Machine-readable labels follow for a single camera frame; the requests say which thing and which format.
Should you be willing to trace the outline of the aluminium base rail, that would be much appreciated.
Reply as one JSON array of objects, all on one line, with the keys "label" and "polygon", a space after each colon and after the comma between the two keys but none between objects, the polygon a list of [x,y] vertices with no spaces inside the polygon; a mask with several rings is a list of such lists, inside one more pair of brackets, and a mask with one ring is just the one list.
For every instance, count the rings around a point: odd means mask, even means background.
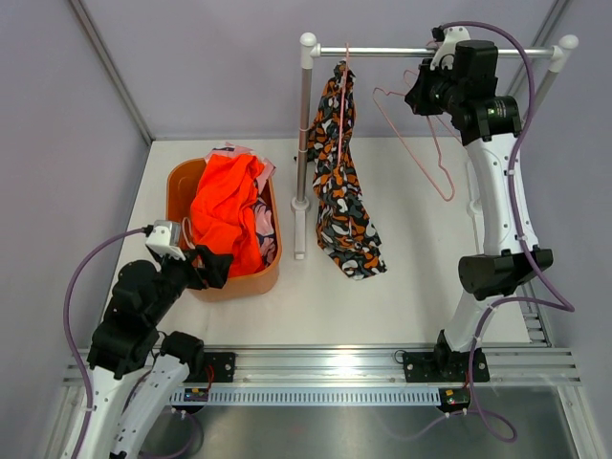
[{"label": "aluminium base rail", "polygon": [[149,396],[161,405],[457,406],[471,388],[580,383],[569,350],[539,345],[485,348],[471,380],[458,371],[435,375],[422,349],[390,346],[209,346],[204,359],[195,377],[156,352],[122,381],[94,374],[94,405]]}]

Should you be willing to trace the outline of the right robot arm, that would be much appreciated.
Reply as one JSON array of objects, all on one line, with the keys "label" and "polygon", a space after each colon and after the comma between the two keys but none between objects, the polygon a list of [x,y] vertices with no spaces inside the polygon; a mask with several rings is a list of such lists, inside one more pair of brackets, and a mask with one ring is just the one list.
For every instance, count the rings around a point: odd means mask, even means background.
[{"label": "right robot arm", "polygon": [[488,381],[481,338],[498,302],[554,261],[528,227],[513,152],[521,118],[515,99],[496,93],[497,58],[498,49],[488,40],[447,39],[422,62],[405,98],[417,115],[450,115],[475,173],[484,224],[482,253],[458,262],[463,293],[450,323],[432,351],[403,355],[409,383]]}]

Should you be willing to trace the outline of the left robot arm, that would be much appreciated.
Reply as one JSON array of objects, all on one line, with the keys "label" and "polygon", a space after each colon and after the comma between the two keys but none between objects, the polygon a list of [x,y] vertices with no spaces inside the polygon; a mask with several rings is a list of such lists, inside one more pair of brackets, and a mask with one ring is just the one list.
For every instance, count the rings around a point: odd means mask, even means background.
[{"label": "left robot arm", "polygon": [[196,383],[207,400],[214,383],[233,380],[235,356],[208,352],[201,339],[158,325],[187,289],[220,289],[229,254],[205,246],[151,252],[154,259],[124,265],[103,319],[83,358],[73,353],[85,398],[63,455],[66,458],[135,458],[163,408],[182,383]]}]

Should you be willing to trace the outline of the silver clothes rack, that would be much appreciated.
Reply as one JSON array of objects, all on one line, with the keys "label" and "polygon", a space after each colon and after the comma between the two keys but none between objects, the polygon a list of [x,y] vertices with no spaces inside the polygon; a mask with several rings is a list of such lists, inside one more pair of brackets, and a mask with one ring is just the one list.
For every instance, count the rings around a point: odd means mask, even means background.
[{"label": "silver clothes rack", "polygon": [[[573,34],[564,35],[558,44],[549,48],[524,49],[507,33],[490,25],[478,23],[480,29],[486,29],[506,38],[511,44],[510,49],[499,52],[501,57],[521,58],[527,78],[527,108],[522,125],[528,127],[536,114],[536,110],[550,91],[550,87],[567,63],[571,52],[579,45],[579,39]],[[313,33],[303,33],[300,37],[301,64],[301,94],[299,109],[298,148],[295,158],[296,192],[291,201],[295,215],[294,258],[302,260],[306,255],[306,216],[310,202],[306,197],[306,167],[307,167],[307,137],[310,116],[312,70],[318,57],[354,56],[354,57],[434,57],[438,46],[431,42],[424,48],[385,48],[385,47],[324,47],[317,42]]]}]

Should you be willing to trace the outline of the orange plastic basket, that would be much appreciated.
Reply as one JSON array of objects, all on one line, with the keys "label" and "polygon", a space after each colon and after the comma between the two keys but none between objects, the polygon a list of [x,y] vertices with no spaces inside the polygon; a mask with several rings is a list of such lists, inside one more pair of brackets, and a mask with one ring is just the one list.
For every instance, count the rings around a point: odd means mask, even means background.
[{"label": "orange plastic basket", "polygon": [[[190,204],[196,195],[197,185],[206,168],[206,161],[193,159],[177,165],[168,175],[166,182],[165,217],[181,223],[189,215]],[[262,198],[272,212],[272,223],[276,239],[274,258],[262,271],[230,278],[223,289],[188,291],[198,300],[206,302],[227,301],[241,297],[263,295],[276,283],[279,276],[279,262],[282,254],[281,232],[274,196],[273,180],[266,183]]]}]

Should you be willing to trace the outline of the black orange patterned shorts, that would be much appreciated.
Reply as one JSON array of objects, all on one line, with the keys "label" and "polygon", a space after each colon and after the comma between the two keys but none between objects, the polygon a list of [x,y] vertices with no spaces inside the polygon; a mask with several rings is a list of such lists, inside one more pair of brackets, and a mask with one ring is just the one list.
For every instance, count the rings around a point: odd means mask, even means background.
[{"label": "black orange patterned shorts", "polygon": [[363,280],[387,271],[382,240],[363,203],[350,141],[356,120],[355,75],[348,72],[344,138],[337,167],[340,81],[344,60],[326,82],[307,137],[307,160],[314,164],[318,199],[316,238],[322,251],[349,278]]}]

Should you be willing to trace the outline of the pink navy patterned shorts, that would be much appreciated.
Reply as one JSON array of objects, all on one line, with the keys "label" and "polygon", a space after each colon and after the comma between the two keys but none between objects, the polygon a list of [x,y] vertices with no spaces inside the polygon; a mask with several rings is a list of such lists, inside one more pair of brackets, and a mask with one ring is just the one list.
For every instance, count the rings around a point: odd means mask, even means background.
[{"label": "pink navy patterned shorts", "polygon": [[254,213],[255,234],[258,240],[259,252],[264,266],[270,266],[276,257],[278,244],[276,229],[273,224],[272,207],[264,200],[263,192],[265,186],[275,173],[275,165],[269,159],[258,155],[253,149],[230,142],[212,148],[205,156],[205,161],[208,162],[213,155],[227,158],[234,158],[240,155],[252,155],[264,165],[264,170],[255,179],[258,197],[257,201],[252,206],[252,210]]}]

